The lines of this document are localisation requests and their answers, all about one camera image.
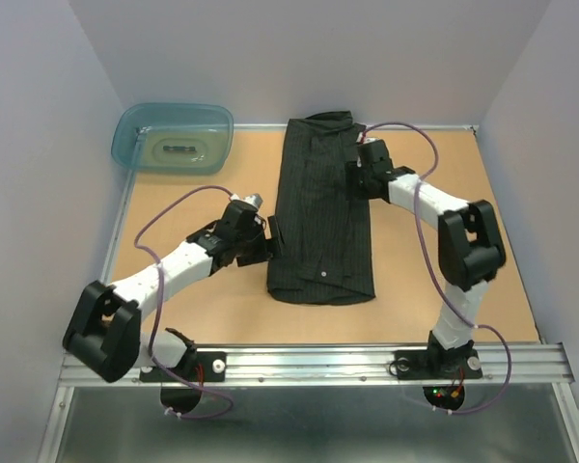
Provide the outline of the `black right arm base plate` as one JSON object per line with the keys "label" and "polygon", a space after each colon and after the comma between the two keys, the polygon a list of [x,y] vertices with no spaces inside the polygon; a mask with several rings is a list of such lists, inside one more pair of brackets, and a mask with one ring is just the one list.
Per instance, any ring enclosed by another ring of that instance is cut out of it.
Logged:
{"label": "black right arm base plate", "polygon": [[483,370],[475,349],[453,353],[433,353],[426,349],[397,350],[394,352],[395,368],[399,380],[453,380],[463,376],[465,380],[483,378]]}

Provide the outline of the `black pinstriped long sleeve shirt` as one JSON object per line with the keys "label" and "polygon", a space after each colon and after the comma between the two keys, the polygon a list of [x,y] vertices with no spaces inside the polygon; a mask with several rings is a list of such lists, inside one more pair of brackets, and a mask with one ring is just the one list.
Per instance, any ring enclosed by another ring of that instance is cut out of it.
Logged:
{"label": "black pinstriped long sleeve shirt", "polygon": [[281,255],[266,278],[277,301],[343,306],[375,297],[370,206],[349,198],[345,182],[362,128],[349,111],[287,124],[274,214]]}

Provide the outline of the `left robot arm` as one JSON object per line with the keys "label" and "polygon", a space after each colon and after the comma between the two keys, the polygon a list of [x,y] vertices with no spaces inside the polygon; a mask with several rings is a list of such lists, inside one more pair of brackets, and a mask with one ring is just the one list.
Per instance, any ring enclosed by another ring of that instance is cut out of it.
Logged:
{"label": "left robot arm", "polygon": [[280,254],[276,218],[263,219],[255,197],[232,199],[220,219],[188,235],[164,258],[156,257],[143,270],[108,285],[86,285],[62,345],[108,383],[135,366],[155,363],[173,379],[186,379],[195,370],[192,341],[173,329],[145,333],[143,319],[232,263],[252,265]]}

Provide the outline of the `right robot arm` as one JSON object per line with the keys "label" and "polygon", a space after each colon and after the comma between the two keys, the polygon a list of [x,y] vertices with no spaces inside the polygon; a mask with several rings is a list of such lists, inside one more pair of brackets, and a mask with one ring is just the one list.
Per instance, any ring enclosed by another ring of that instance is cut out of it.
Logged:
{"label": "right robot arm", "polygon": [[345,165],[352,199],[381,199],[411,212],[417,226],[437,233],[438,262],[429,263],[442,307],[427,345],[394,353],[392,373],[400,380],[443,380],[482,375],[474,348],[476,317],[488,285],[506,263],[506,251],[493,205],[468,202],[423,181],[413,170],[396,167],[384,141],[361,137],[357,160]]}

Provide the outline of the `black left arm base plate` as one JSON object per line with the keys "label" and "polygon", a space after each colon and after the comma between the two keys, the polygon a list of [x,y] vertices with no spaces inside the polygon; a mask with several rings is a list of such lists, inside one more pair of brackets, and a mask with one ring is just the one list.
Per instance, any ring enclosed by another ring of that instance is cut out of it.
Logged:
{"label": "black left arm base plate", "polygon": [[[191,383],[203,381],[208,383],[222,383],[226,379],[227,353],[218,350],[189,351],[185,360],[170,371],[183,380]],[[142,368],[139,380],[143,383],[179,383],[179,380],[169,375],[163,369],[153,366]]]}

